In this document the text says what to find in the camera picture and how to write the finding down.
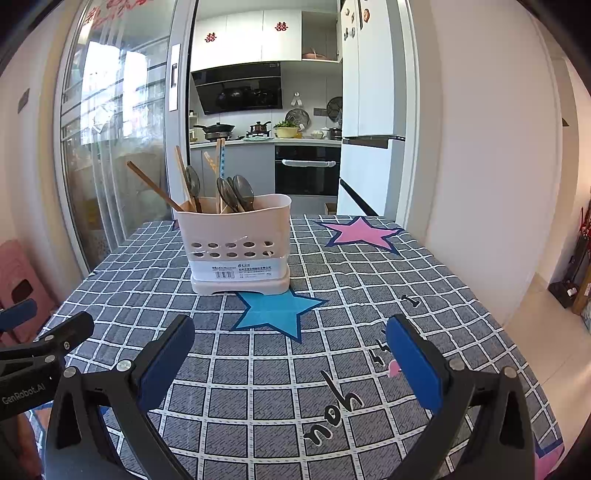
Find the spoon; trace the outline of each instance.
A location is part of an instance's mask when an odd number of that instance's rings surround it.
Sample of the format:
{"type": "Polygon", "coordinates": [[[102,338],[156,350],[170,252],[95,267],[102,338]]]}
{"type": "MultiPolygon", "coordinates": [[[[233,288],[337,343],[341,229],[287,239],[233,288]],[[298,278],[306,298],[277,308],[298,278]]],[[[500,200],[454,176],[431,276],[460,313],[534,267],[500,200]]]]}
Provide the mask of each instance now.
{"type": "Polygon", "coordinates": [[[197,207],[197,212],[201,213],[201,205],[199,203],[199,193],[201,191],[201,181],[199,180],[199,175],[195,171],[195,169],[189,165],[185,170],[185,177],[187,179],[187,185],[189,186],[189,193],[195,199],[195,206],[197,207]]]}
{"type": "Polygon", "coordinates": [[[253,212],[254,207],[252,205],[255,201],[255,194],[248,180],[242,175],[236,175],[233,180],[233,189],[244,211],[253,212]]]}
{"type": "Polygon", "coordinates": [[[217,179],[217,190],[220,193],[220,197],[222,198],[223,202],[230,207],[233,213],[240,213],[238,199],[236,198],[236,194],[234,190],[230,187],[227,180],[218,178],[217,179]]]}

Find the table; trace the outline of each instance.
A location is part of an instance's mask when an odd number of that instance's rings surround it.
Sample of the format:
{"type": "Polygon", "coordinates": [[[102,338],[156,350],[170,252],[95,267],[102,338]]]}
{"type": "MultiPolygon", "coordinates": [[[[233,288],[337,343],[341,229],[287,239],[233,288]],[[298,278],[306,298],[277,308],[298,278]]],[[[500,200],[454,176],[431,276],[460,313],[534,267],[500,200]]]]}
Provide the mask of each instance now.
{"type": "MultiPolygon", "coordinates": [[[[301,343],[268,326],[230,331],[245,303],[235,294],[193,293],[172,222],[139,228],[47,327],[89,312],[95,332],[69,364],[93,372],[135,358],[179,313],[192,317],[191,353],[160,408],[148,415],[200,480],[388,476],[431,416],[402,373],[388,377],[393,358],[382,331],[397,313],[410,318],[445,357],[461,356],[475,370],[514,367],[526,391],[538,455],[562,445],[544,391],[517,346],[471,290],[410,234],[383,218],[342,216],[292,218],[291,230],[293,293],[324,300],[300,316],[301,343]],[[365,229],[398,232],[385,238],[390,251],[355,241],[345,228],[337,227],[343,230],[337,233],[326,227],[356,221],[364,221],[366,227],[357,225],[365,229]],[[334,244],[336,236],[348,244],[334,244]],[[324,419],[326,406],[339,405],[331,387],[363,402],[353,402],[351,412],[340,408],[337,427],[324,419]],[[313,439],[315,425],[326,436],[313,439]]],[[[380,235],[374,243],[384,241],[380,235]]],[[[457,465],[477,413],[473,408],[466,416],[442,473],[457,465]]],[[[141,473],[111,411],[105,421],[124,465],[141,473]]]]}

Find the sliding glass door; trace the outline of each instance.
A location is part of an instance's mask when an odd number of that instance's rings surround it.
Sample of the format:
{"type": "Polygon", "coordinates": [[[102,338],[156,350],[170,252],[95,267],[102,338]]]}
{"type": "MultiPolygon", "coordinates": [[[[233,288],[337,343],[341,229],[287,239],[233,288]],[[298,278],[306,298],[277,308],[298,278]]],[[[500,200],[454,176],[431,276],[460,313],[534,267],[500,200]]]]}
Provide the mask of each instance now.
{"type": "Polygon", "coordinates": [[[56,167],[84,272],[142,223],[172,218],[127,162],[170,190],[167,168],[175,164],[167,167],[167,157],[186,145],[179,128],[187,115],[181,55],[188,58],[195,3],[90,0],[72,27],[56,95],[56,167]]]}

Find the oven handle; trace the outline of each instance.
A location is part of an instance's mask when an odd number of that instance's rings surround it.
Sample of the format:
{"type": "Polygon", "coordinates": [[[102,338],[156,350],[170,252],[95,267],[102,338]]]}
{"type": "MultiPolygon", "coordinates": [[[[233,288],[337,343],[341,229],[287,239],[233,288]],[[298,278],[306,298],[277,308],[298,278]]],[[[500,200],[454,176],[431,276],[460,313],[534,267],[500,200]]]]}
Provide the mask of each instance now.
{"type": "Polygon", "coordinates": [[[286,167],[332,168],[336,166],[335,161],[281,160],[281,163],[286,167]]]}

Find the white paper notice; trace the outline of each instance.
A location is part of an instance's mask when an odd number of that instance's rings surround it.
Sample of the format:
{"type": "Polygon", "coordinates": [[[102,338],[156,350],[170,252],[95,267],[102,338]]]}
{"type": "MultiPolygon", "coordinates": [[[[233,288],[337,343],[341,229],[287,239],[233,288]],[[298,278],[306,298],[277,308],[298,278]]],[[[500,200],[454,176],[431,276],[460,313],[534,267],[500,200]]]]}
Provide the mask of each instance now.
{"type": "Polygon", "coordinates": [[[197,281],[256,281],[285,277],[285,258],[239,262],[189,261],[193,278],[197,281]]]}

